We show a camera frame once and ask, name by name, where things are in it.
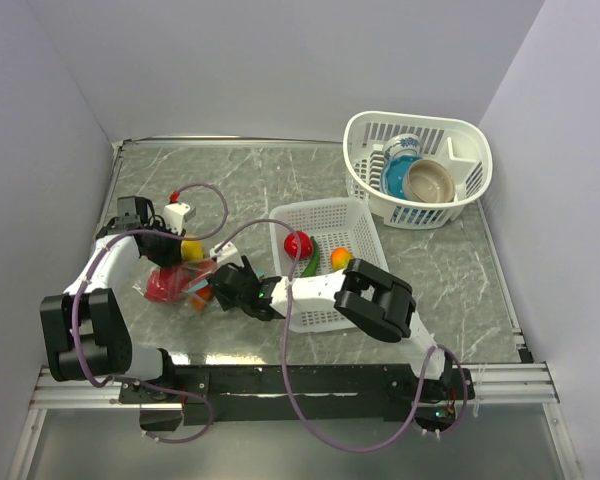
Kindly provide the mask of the orange green fake mango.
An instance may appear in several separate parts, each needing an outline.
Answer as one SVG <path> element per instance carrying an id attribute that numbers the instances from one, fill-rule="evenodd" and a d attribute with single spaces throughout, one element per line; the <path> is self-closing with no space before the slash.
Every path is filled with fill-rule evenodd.
<path id="1" fill-rule="evenodd" d="M 330 256 L 331 268 L 334 271 L 342 270 L 348 266 L 352 259 L 354 259 L 354 255 L 347 248 L 335 248 Z"/>

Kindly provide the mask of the clear zip top bag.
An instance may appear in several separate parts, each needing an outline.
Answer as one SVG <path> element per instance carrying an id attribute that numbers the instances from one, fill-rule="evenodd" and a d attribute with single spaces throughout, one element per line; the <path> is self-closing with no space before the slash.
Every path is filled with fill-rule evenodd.
<path id="1" fill-rule="evenodd" d="M 161 268 L 157 265 L 153 264 L 153 269 Z M 209 285 L 208 277 L 213 274 L 219 267 L 216 265 L 215 261 L 211 258 L 205 257 L 204 260 L 196 263 L 182 263 L 181 265 L 176 266 L 181 269 L 184 277 L 186 278 L 186 283 L 183 286 L 181 297 L 176 303 L 156 303 L 156 304 L 180 304 L 185 303 L 190 307 L 189 298 L 193 294 L 194 291 Z M 144 297 L 144 291 L 146 288 L 146 283 L 149 278 L 149 274 L 143 283 L 136 283 L 134 288 L 138 290 L 142 296 Z"/>

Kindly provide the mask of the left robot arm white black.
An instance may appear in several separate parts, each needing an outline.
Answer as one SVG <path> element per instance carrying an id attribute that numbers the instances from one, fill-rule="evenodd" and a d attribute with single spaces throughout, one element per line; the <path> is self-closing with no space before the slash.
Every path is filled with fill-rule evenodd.
<path id="1" fill-rule="evenodd" d="M 158 267 L 182 263 L 180 237 L 146 197 L 117 200 L 117 215 L 98 232 L 87 265 L 63 293 L 47 296 L 40 318 L 48 368 L 58 382 L 87 380 L 100 388 L 132 381 L 158 402 L 177 393 L 169 353 L 132 342 L 115 290 L 142 257 Z"/>

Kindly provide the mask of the green fake pepper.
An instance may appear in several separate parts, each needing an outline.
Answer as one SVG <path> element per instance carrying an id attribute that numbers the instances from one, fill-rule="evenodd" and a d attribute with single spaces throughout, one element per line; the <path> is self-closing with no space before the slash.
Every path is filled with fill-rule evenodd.
<path id="1" fill-rule="evenodd" d="M 312 246 L 311 257 L 300 275 L 301 278 L 316 276 L 321 262 L 321 250 L 319 244 L 313 236 L 310 237 L 310 241 Z"/>

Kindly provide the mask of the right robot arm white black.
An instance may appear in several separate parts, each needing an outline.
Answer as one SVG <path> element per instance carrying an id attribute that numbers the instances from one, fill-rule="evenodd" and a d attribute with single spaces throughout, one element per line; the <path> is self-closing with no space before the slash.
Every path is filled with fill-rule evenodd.
<path id="1" fill-rule="evenodd" d="M 437 403 L 451 393 L 452 361 L 421 321 L 412 287 L 365 260 L 291 280 L 259 278 L 243 259 L 220 266 L 208 283 L 223 310 L 238 308 L 260 321 L 337 313 L 369 337 L 404 348 L 423 402 Z"/>

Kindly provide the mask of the red fake pepper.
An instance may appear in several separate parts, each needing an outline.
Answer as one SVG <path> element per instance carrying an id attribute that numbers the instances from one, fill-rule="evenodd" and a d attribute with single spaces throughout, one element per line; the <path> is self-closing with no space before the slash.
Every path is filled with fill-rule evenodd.
<path id="1" fill-rule="evenodd" d="M 286 236 L 283 249 L 291 259 L 298 257 L 300 260 L 310 258 L 314 252 L 312 240 L 301 230 L 296 230 Z"/>

